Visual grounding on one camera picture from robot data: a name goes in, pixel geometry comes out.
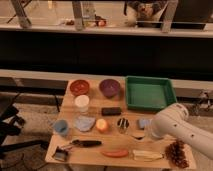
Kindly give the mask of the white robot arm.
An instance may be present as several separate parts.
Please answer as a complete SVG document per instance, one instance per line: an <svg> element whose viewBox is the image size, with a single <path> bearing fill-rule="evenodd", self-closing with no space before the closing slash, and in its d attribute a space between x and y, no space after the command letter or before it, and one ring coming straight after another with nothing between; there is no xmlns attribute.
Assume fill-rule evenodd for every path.
<svg viewBox="0 0 213 171"><path fill-rule="evenodd" d="M146 135L153 140L171 135L213 160L213 133L188 123L188 117L189 112L184 105L169 105L154 115L145 128Z"/></svg>

